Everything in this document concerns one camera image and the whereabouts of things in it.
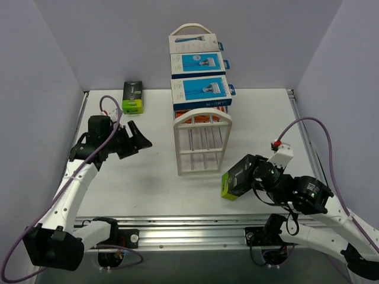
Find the orange razor box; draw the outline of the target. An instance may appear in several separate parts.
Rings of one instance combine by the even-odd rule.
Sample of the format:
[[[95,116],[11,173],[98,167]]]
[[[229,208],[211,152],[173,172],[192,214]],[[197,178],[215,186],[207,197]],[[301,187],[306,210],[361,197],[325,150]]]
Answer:
[[[189,111],[190,111],[190,109],[183,109],[183,110],[174,111],[174,118],[177,119],[177,118],[179,118],[180,116],[186,114]]]

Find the green black razor box front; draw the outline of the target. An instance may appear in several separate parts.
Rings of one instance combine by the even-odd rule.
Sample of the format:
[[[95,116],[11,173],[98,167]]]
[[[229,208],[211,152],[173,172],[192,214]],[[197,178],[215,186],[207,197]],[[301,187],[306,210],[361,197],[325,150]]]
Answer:
[[[222,175],[222,198],[235,201],[251,190],[251,183],[253,180],[252,172],[255,167],[255,162],[256,157],[251,154],[247,154]]]

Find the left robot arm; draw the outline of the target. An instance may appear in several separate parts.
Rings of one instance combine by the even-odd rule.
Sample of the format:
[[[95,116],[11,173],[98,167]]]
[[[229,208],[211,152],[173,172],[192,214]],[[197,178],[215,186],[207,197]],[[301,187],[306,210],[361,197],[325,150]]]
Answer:
[[[90,116],[88,130],[70,151],[52,206],[23,237],[32,264],[74,271],[88,250],[119,245],[121,236],[115,219],[95,217],[76,230],[76,216],[91,182],[109,155],[124,159],[151,146],[134,121],[120,125],[104,114]]]

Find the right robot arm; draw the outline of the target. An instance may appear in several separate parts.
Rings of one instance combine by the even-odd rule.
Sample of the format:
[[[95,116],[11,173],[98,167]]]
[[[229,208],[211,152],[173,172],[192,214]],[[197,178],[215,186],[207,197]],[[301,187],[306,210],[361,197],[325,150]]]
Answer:
[[[342,206],[342,201],[311,176],[292,177],[262,156],[248,155],[248,182],[265,192],[270,206],[288,217],[271,214],[253,246],[299,244],[332,256],[361,278],[378,280],[378,229]]]

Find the blue Harry's razor box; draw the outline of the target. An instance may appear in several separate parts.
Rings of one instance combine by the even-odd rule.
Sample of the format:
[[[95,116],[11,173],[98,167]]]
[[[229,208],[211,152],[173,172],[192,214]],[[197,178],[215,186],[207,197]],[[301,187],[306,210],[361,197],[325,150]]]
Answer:
[[[171,78],[195,78],[225,75],[230,69],[220,52],[182,53],[171,55]]]
[[[225,75],[171,79],[174,111],[227,107],[236,94]]]

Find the green black razor box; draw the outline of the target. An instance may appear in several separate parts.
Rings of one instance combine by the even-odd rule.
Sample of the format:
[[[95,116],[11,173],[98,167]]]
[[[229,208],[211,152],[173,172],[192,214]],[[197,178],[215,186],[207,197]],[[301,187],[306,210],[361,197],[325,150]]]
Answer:
[[[251,154],[247,154],[222,175],[222,198],[235,201],[251,190],[251,183],[253,180],[252,172],[255,167],[255,162],[256,157]]]
[[[142,114],[143,106],[143,83],[138,81],[126,81],[123,87],[122,110],[124,114]]]

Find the orange Gillette Fusion box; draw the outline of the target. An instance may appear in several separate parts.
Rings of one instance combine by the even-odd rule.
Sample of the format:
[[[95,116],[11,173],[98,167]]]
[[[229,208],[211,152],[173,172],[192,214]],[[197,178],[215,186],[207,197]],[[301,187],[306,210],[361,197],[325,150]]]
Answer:
[[[227,106],[218,106],[215,107],[216,110],[223,112],[223,113],[228,113],[228,107]],[[194,117],[195,123],[208,123],[208,122],[215,122],[215,121],[220,121],[220,117],[216,115],[197,115]]]

